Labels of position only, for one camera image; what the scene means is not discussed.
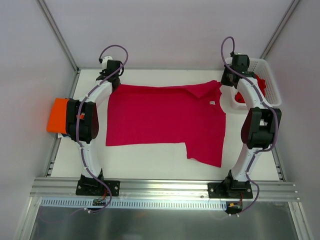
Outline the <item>magenta t shirt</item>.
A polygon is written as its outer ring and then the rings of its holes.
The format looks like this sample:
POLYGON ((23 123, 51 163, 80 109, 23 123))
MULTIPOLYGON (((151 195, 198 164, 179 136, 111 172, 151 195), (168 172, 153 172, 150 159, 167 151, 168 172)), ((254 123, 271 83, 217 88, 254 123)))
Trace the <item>magenta t shirt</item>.
POLYGON ((226 113, 220 99, 221 83, 180 86, 122 84, 110 95, 105 144, 186 146, 186 156, 221 167, 226 113))

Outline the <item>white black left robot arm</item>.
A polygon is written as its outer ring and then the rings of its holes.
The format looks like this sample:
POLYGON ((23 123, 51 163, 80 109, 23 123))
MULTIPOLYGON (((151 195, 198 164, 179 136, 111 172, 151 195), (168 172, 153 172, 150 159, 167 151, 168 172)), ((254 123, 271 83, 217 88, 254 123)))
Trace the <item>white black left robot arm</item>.
POLYGON ((79 149, 83 166, 75 192, 78 196, 108 193, 96 151, 96 138, 99 133, 98 107, 120 86, 119 76, 124 67, 120 60, 114 60, 111 56, 99 61, 102 63, 102 71, 93 89, 82 99, 70 98, 66 105, 66 135, 79 149))

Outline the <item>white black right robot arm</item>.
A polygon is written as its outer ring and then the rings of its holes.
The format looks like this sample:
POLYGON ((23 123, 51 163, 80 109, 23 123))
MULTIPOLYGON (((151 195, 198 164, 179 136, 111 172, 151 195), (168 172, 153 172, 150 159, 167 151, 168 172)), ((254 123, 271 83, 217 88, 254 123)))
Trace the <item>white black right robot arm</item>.
POLYGON ((231 61, 224 64, 221 83, 235 88, 242 95, 248 113, 240 132, 243 146, 239 157, 214 191, 221 198, 251 199, 251 172, 260 155, 275 146, 282 112, 267 102, 256 75, 249 71, 249 57, 234 52, 230 57, 231 61))

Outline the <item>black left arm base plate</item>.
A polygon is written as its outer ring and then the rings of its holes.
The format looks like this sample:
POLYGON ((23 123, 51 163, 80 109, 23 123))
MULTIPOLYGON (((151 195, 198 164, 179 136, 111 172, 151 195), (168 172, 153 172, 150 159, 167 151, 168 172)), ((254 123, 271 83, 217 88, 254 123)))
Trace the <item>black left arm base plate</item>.
MULTIPOLYGON (((120 181, 118 180, 104 180, 105 185, 110 189, 111 195, 113 197, 119 196, 120 191, 120 181)), ((77 196, 95 196, 102 197, 106 192, 107 196, 110 196, 107 188, 96 181, 93 178, 89 178, 88 180, 80 179, 77 182, 77 187, 75 190, 75 194, 77 196)))

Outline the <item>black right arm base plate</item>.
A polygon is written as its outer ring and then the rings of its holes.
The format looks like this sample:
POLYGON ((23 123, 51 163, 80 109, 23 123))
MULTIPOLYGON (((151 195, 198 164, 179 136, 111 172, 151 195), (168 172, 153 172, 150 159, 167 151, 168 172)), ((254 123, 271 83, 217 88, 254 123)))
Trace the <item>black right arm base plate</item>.
POLYGON ((210 199, 252 199, 253 192, 249 181, 225 183, 209 182, 207 184, 208 196, 210 199))

